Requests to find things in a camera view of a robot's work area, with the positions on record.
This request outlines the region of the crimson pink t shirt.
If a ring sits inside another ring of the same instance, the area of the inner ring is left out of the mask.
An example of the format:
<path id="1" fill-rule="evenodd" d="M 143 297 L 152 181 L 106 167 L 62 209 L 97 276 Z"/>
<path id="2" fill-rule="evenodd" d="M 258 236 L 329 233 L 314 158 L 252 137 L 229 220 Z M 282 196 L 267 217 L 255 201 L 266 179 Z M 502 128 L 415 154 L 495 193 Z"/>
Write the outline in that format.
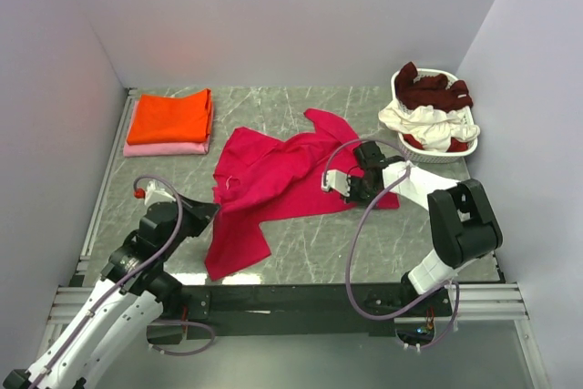
<path id="1" fill-rule="evenodd" d="M 260 225 L 265 221 L 338 213 L 353 208 L 321 189 L 322 172 L 331 159 L 337 169 L 353 170 L 348 142 L 356 132 L 343 118 L 309 108 L 311 132 L 279 140 L 250 128 L 236 128 L 214 171 L 213 221 L 205 266 L 213 281 L 248 268 L 271 254 Z"/>

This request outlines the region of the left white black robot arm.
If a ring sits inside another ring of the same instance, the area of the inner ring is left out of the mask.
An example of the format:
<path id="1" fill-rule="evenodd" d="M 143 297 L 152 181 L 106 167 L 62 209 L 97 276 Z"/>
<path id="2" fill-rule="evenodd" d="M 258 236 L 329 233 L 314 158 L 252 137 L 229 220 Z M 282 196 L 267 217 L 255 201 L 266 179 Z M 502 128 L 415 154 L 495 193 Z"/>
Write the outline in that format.
<path id="1" fill-rule="evenodd" d="M 173 197 L 163 189 L 136 189 L 147 208 L 101 272 L 101 278 L 58 339 L 4 388 L 93 388 L 132 340 L 158 319 L 189 326 L 182 283 L 164 263 L 187 238 L 198 237 L 219 211 L 215 203 Z"/>

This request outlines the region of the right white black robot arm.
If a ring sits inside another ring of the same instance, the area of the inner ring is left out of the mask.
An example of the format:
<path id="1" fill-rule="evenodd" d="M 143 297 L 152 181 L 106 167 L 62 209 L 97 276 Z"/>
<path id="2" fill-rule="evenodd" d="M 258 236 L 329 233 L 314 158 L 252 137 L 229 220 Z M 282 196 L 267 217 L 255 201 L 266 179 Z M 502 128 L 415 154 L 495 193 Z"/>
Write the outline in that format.
<path id="1" fill-rule="evenodd" d="M 478 180 L 449 179 L 401 156 L 388 158 L 374 141 L 357 146 L 353 154 L 363 174 L 326 168 L 324 191 L 335 191 L 345 202 L 365 204 L 368 210 L 382 197 L 395 194 L 428 213 L 432 249 L 401 279 L 399 296 L 405 312 L 423 313 L 432 303 L 431 291 L 502 245 L 496 215 Z"/>

